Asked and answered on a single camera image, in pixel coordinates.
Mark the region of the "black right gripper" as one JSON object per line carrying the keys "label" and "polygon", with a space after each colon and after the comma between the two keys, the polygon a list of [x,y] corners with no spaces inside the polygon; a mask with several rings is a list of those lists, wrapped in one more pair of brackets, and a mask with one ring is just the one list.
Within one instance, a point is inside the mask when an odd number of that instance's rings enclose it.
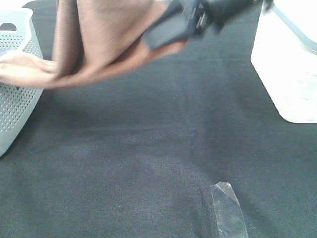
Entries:
{"label": "black right gripper", "polygon": [[150,49],[204,35],[213,26],[220,31],[226,21],[251,8],[254,0],[173,0],[162,16],[143,34]]}

